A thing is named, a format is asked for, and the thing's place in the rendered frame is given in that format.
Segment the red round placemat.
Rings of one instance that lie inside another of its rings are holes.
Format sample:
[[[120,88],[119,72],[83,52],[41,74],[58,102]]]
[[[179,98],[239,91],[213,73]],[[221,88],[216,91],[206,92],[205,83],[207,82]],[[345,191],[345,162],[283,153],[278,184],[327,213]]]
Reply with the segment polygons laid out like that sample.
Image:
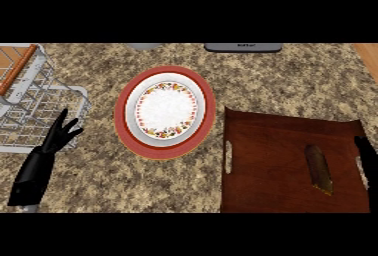
[[[134,89],[137,83],[144,78],[163,72],[174,72],[174,73],[182,74],[188,76],[194,80],[194,82],[199,84],[199,88],[203,92],[203,98],[205,98],[205,115],[203,115],[203,121],[200,123],[200,126],[194,134],[190,136],[190,138],[184,142],[178,143],[174,146],[154,147],[138,142],[135,137],[131,135],[131,132],[125,125],[123,114],[125,114],[126,98],[129,96],[131,90]],[[119,141],[122,142],[123,146],[135,155],[153,160],[168,160],[182,156],[202,143],[209,133],[213,119],[215,119],[215,98],[212,95],[212,90],[203,78],[190,69],[179,66],[159,66],[159,67],[150,68],[148,70],[141,72],[125,85],[120,91],[120,94],[117,96],[116,104],[114,104],[113,123],[114,123],[114,130],[116,130]]]

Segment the brown wooden tray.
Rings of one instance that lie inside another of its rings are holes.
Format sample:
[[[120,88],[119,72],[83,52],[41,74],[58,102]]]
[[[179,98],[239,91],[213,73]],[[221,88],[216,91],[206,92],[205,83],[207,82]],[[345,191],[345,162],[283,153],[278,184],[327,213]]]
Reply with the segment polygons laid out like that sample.
[[[222,212],[365,213],[367,191],[355,164],[361,123],[224,110],[231,170],[221,177]],[[303,149],[318,147],[333,193],[311,185]]]

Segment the brown wooden rod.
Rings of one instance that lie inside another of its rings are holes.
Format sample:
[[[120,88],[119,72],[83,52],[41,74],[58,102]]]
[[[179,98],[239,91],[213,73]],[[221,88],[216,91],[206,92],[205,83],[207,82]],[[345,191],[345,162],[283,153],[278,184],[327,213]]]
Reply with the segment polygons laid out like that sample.
[[[36,48],[30,43],[0,43],[0,96],[5,95]]]

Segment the pale grey round object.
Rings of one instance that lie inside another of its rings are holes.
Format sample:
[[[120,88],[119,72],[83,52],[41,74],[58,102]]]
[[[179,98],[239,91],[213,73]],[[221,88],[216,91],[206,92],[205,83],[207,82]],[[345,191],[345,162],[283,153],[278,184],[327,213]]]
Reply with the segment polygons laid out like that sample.
[[[125,43],[135,50],[150,50],[162,45],[162,43]]]

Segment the white floral-rimmed plate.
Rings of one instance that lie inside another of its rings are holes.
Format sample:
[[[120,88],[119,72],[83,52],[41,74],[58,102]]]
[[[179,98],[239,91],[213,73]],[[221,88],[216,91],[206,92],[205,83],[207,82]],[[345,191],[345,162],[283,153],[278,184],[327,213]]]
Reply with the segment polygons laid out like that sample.
[[[123,116],[138,142],[154,147],[184,142],[200,126],[203,115],[203,92],[188,76],[163,72],[137,83]]]

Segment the brown sweet potato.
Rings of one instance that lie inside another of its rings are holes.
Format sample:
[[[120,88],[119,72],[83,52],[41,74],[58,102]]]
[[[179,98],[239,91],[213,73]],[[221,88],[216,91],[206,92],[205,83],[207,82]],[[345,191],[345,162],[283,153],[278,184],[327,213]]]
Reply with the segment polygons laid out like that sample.
[[[320,148],[309,144],[303,148],[305,161],[309,171],[311,185],[326,195],[333,194],[333,186],[327,162]]]

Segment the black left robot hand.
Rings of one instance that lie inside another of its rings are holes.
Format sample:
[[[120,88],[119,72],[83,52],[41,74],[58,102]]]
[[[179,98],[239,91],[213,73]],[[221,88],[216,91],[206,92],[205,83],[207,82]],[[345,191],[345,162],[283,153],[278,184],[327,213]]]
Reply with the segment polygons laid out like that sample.
[[[69,129],[78,122],[73,118],[63,124],[67,109],[63,109],[47,132],[39,146],[29,152],[20,166],[10,190],[8,206],[38,205],[51,175],[54,165],[54,154],[70,142],[72,138],[82,132],[82,128]]]

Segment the dark grey appliance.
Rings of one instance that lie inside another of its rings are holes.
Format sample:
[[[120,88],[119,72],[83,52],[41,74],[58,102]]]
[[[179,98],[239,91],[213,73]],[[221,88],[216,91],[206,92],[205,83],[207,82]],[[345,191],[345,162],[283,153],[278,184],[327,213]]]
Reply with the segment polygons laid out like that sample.
[[[218,53],[274,53],[281,50],[281,43],[205,43],[203,48]]]

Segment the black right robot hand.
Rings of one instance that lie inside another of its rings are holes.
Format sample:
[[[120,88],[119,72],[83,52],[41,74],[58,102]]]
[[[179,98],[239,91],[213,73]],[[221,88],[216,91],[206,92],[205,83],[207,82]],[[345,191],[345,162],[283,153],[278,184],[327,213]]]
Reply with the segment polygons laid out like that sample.
[[[378,153],[365,136],[354,137],[354,144],[360,153],[361,167],[367,179],[368,198],[378,196]]]

